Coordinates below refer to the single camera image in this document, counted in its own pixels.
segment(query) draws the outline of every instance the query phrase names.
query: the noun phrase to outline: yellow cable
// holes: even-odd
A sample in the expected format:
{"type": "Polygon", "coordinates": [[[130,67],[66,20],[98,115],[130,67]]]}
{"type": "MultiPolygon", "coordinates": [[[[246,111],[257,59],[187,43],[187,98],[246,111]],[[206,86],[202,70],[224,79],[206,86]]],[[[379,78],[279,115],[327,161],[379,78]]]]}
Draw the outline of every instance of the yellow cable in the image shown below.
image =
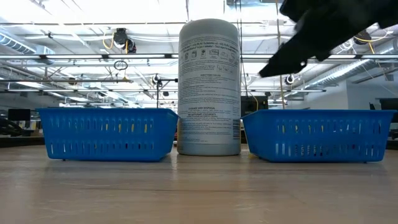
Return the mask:
{"type": "Polygon", "coordinates": [[[259,101],[257,100],[257,98],[256,98],[252,93],[250,93],[250,95],[253,96],[254,100],[255,100],[256,103],[257,103],[257,109],[256,109],[256,111],[259,110],[259,101]]]}
{"type": "Polygon", "coordinates": [[[384,38],[386,38],[386,37],[381,37],[381,38],[378,38],[378,39],[376,39],[376,40],[364,40],[364,39],[360,39],[360,38],[357,38],[357,37],[354,37],[354,38],[357,39],[357,40],[360,40],[360,41],[362,41],[362,42],[371,43],[371,42],[376,42],[376,41],[382,40],[382,39],[384,39],[384,38]]]}
{"type": "Polygon", "coordinates": [[[374,50],[373,50],[373,47],[372,47],[372,43],[369,42],[368,44],[369,44],[369,47],[371,48],[372,53],[375,54],[374,50]]]}
{"type": "Polygon", "coordinates": [[[106,47],[107,49],[111,49],[112,47],[113,47],[113,37],[114,37],[114,32],[112,33],[112,42],[111,42],[111,46],[110,47],[108,47],[106,44],[105,44],[105,33],[104,33],[104,38],[102,39],[102,43],[103,43],[103,45],[104,45],[104,47],[106,47]]]}

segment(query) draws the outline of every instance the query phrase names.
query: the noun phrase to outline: table surface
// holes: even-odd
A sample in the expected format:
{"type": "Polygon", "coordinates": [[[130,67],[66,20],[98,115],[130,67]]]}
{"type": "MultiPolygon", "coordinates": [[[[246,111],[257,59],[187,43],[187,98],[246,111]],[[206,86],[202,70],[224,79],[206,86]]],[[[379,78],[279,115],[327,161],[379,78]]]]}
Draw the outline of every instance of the table surface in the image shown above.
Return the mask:
{"type": "Polygon", "coordinates": [[[368,164],[240,156],[162,162],[47,158],[0,149],[0,223],[398,223],[398,151],[368,164]]]}

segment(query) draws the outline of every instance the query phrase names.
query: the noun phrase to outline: ceiling duct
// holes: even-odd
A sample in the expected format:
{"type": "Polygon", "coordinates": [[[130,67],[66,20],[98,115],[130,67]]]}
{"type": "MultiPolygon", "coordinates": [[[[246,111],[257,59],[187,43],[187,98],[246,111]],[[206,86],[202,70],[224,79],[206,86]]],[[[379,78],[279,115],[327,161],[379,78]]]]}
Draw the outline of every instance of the ceiling duct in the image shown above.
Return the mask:
{"type": "Polygon", "coordinates": [[[5,31],[0,32],[0,44],[10,47],[22,54],[35,54],[36,49],[34,47],[28,46],[28,44],[24,43],[24,41],[19,40],[17,37],[12,34],[8,34],[5,31]]]}
{"type": "MultiPolygon", "coordinates": [[[[375,51],[376,54],[398,54],[398,38],[381,44],[379,47],[376,47],[375,51]]],[[[376,66],[378,66],[377,63],[372,59],[358,60],[351,64],[340,65],[318,76],[317,81],[306,84],[305,86],[300,85],[296,89],[301,90],[313,88],[318,85],[327,86],[336,84],[364,72],[364,69],[370,70],[376,66]]]]}
{"type": "MultiPolygon", "coordinates": [[[[55,53],[53,50],[46,46],[27,43],[26,41],[21,40],[15,35],[12,35],[4,30],[0,31],[0,44],[26,55],[49,55],[55,53]]],[[[40,60],[38,62],[46,63],[47,65],[53,63],[52,60],[40,60]]]]}

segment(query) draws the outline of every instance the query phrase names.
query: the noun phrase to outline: cable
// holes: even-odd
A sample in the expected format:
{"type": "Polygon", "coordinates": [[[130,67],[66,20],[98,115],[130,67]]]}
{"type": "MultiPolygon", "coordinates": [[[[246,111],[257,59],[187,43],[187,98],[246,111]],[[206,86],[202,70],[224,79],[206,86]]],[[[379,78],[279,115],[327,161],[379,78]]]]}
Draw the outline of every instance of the cable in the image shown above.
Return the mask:
{"type": "MultiPolygon", "coordinates": [[[[365,66],[363,66],[363,65],[361,65],[361,66],[363,67],[363,69],[365,70],[365,72],[366,72],[371,78],[374,78],[374,77],[370,74],[370,72],[366,69],[365,66]]],[[[382,87],[383,89],[387,90],[388,92],[392,93],[393,95],[398,96],[398,93],[394,93],[393,91],[389,90],[389,89],[388,89],[387,87],[385,87],[384,85],[382,85],[382,84],[380,84],[380,83],[378,83],[378,85],[379,85],[380,87],[382,87]]]]}
{"type": "MultiPolygon", "coordinates": [[[[278,47],[280,46],[280,30],[279,30],[279,8],[278,8],[278,0],[275,0],[276,7],[276,23],[278,30],[278,47]]],[[[285,109],[285,96],[284,96],[284,86],[282,84],[282,75],[279,75],[279,85],[280,85],[280,96],[282,98],[282,108],[285,109]]]]}
{"type": "Polygon", "coordinates": [[[386,31],[386,34],[384,35],[384,37],[380,37],[380,38],[378,38],[378,39],[376,39],[376,40],[364,40],[364,39],[360,39],[360,38],[355,37],[355,36],[354,36],[354,38],[357,39],[357,40],[360,40],[360,41],[362,41],[362,42],[371,43],[371,42],[376,42],[376,41],[382,40],[382,39],[386,38],[387,35],[388,35],[388,32],[386,31]]]}
{"type": "MultiPolygon", "coordinates": [[[[240,64],[240,76],[241,76],[241,83],[242,83],[242,74],[244,78],[244,89],[246,90],[246,96],[249,96],[248,94],[248,84],[246,81],[246,74],[244,72],[244,64],[243,64],[243,47],[242,47],[242,5],[241,5],[241,0],[239,0],[239,10],[240,10],[240,19],[241,22],[239,23],[239,18],[238,15],[236,16],[236,27],[238,28],[239,32],[239,50],[240,50],[240,57],[239,57],[239,64],[240,64]]],[[[235,12],[238,13],[238,0],[235,0],[235,12]]]]}
{"type": "Polygon", "coordinates": [[[104,47],[106,47],[107,49],[111,49],[111,48],[113,47],[113,38],[114,38],[114,32],[112,33],[112,40],[111,40],[111,46],[110,46],[110,47],[108,47],[108,46],[105,44],[105,38],[103,38],[102,44],[104,45],[104,47]]]}
{"type": "Polygon", "coordinates": [[[369,44],[369,48],[371,49],[372,53],[375,54],[374,50],[373,50],[373,47],[372,47],[372,43],[369,42],[368,44],[369,44]]]}
{"type": "Polygon", "coordinates": [[[250,95],[254,98],[254,100],[255,100],[256,103],[257,103],[257,109],[256,109],[256,111],[259,110],[259,101],[257,100],[257,98],[256,98],[252,93],[250,93],[250,95]]]}

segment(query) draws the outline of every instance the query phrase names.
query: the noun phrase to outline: basket rim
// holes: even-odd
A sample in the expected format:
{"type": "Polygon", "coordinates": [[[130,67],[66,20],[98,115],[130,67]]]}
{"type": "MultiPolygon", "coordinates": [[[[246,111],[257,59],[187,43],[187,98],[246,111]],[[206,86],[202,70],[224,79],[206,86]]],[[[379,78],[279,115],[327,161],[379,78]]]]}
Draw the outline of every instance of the basket rim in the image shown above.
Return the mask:
{"type": "Polygon", "coordinates": [[[386,113],[386,114],[393,114],[398,112],[398,110],[257,110],[251,114],[243,116],[241,119],[247,118],[248,116],[252,116],[258,113],[327,113],[327,112],[337,112],[337,113],[386,113]]]}
{"type": "Polygon", "coordinates": [[[160,111],[167,111],[169,113],[171,113],[173,116],[179,118],[180,116],[175,113],[173,110],[169,109],[169,108],[36,108],[36,111],[38,111],[39,113],[41,111],[65,111],[65,110],[95,110],[95,111],[126,111],[126,110],[160,110],[160,111]]]}

